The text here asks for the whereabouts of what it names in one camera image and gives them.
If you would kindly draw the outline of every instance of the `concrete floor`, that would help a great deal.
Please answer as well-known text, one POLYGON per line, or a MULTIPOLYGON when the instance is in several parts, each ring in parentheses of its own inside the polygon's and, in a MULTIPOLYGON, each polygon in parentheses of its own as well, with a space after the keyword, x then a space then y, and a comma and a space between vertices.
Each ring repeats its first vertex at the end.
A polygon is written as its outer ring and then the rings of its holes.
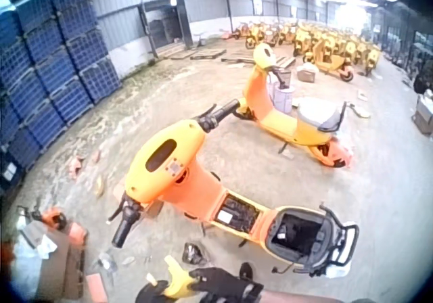
MULTIPOLYGON (((209 47, 242 49, 241 41, 220 41, 209 47)), ((289 46, 277 53, 290 55, 289 46)), ((286 273, 273 275, 282 263, 218 229, 202 237, 198 223, 165 205, 156 220, 139 224, 123 249, 110 242, 118 219, 105 224, 117 206, 115 184, 125 175, 137 150, 156 131, 195 116, 212 103, 224 104, 242 94, 251 66, 228 68, 216 60, 165 60, 124 82, 124 87, 83 116, 62 135, 28 174, 11 210, 4 214, 3 230, 12 230, 17 204, 32 206, 37 197, 42 208, 55 204, 89 230, 86 272, 100 252, 109 252, 118 264, 112 283, 106 281, 111 302, 133 302, 145 284, 145 275, 168 277, 163 258, 180 261, 186 240, 198 240, 212 263, 236 273, 247 260, 256 269, 256 280, 267 289, 331 296, 341 300, 371 298, 378 302, 405 302, 433 268, 433 146, 411 121, 416 95, 402 82, 403 73, 382 60, 371 78, 355 75, 351 83, 319 74, 315 84, 296 80, 295 96, 314 95, 336 103, 344 100, 364 106, 369 120, 348 110, 342 132, 350 135, 355 159, 350 168, 320 165, 303 150, 291 147, 291 158, 280 156, 282 142, 252 122, 233 116, 209 134, 199 161, 215 171, 234 191, 266 206, 299 205, 318 208, 321 202, 342 221, 361 228, 350 274, 343 279, 311 279, 286 273), (357 99, 358 90, 368 102, 357 99), (98 164, 85 160, 78 180, 68 176, 67 161, 74 154, 89 157, 101 149, 98 164), (96 178, 106 182, 104 195, 94 195, 96 178), (134 263, 123 266, 125 258, 134 263)), ((85 293, 83 302, 90 302, 85 293)))

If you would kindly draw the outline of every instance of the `pallet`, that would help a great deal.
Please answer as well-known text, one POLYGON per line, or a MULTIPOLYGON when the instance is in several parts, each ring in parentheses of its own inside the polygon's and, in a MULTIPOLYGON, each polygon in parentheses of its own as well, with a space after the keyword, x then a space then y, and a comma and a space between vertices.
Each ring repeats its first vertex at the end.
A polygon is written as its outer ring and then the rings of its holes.
POLYGON ((214 60, 218 56, 223 55, 226 51, 226 49, 205 49, 197 52, 189 58, 191 60, 214 60))
POLYGON ((191 55, 197 53, 197 51, 181 51, 179 53, 175 53, 169 57, 170 60, 179 61, 184 60, 187 57, 190 57, 191 55))

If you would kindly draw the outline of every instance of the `storage compartment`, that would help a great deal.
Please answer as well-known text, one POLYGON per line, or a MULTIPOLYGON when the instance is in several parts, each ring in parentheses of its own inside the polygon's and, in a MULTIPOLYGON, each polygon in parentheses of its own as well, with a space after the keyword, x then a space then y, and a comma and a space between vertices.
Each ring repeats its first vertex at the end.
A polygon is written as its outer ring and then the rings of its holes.
POLYGON ((50 98, 68 125, 93 107, 90 97, 77 76, 54 91, 50 98))
POLYGON ((27 119, 46 98, 47 94, 33 68, 9 91, 9 100, 17 115, 23 120, 27 119))
POLYGON ((66 125, 47 99, 38 111, 26 120, 25 125, 45 151, 66 130, 66 125))
POLYGON ((66 39, 71 39, 94 29, 97 24, 92 2, 84 0, 58 12, 59 23, 66 39))
POLYGON ((30 57, 22 39, 7 48, 1 55, 0 82, 6 90, 30 68, 30 57))
POLYGON ((236 231, 249 233, 259 214, 260 210, 253 205, 227 194, 216 214, 215 221, 236 231))
POLYGON ((80 76, 94 103, 120 88, 117 73, 108 57, 81 71, 80 76))
POLYGON ((75 69, 64 46, 37 66, 44 87, 51 93, 75 75, 75 69))
POLYGON ((55 20, 48 20, 24 38, 36 63, 44 60, 62 44, 62 36, 55 20))
POLYGON ((66 43, 76 67, 83 70, 108 55, 102 33, 93 29, 66 43))

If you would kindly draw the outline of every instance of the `window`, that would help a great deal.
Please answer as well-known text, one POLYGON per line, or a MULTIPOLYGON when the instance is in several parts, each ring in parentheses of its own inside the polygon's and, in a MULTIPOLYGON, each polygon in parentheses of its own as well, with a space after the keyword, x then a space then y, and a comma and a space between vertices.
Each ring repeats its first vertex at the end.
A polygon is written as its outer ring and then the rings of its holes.
POLYGON ((262 0, 252 0, 253 10, 255 16, 263 16, 263 1, 262 0))

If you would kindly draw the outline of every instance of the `hand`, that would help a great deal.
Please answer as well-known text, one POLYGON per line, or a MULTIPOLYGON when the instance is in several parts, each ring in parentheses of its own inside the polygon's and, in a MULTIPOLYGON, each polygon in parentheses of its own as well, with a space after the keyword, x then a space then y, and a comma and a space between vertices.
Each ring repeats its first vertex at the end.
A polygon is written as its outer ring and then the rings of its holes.
POLYGON ((239 279, 220 268, 202 268, 189 272, 198 279, 189 288, 196 292, 208 292, 220 298, 242 299, 245 289, 253 282, 239 279))
POLYGON ((171 303, 174 298, 168 298, 163 293, 168 286, 168 281, 158 281, 156 286, 148 283, 135 298, 135 303, 171 303))

